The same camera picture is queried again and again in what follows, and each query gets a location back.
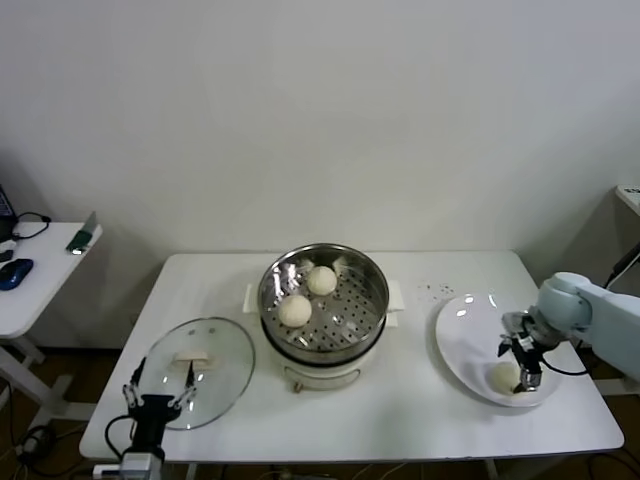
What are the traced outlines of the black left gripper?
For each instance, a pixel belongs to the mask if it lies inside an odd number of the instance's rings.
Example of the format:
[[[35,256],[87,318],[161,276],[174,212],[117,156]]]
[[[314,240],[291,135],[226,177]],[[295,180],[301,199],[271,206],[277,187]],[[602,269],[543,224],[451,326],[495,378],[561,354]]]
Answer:
[[[179,418],[179,408],[189,404],[196,393],[193,363],[189,363],[183,392],[177,397],[170,395],[139,393],[139,382],[144,371],[143,357],[133,371],[130,380],[123,386],[123,395],[129,416],[136,426],[130,450],[160,450],[166,426]]]

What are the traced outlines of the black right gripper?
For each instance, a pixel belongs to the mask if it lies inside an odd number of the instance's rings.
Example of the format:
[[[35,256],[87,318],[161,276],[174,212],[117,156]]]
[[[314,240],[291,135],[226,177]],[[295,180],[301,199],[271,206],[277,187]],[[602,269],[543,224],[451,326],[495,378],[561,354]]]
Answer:
[[[498,357],[513,352],[513,355],[522,369],[520,371],[519,382],[512,389],[513,393],[535,392],[541,383],[541,372],[530,372],[529,370],[540,370],[541,351],[539,345],[533,337],[526,333],[514,333],[510,338],[503,338],[498,346]]]

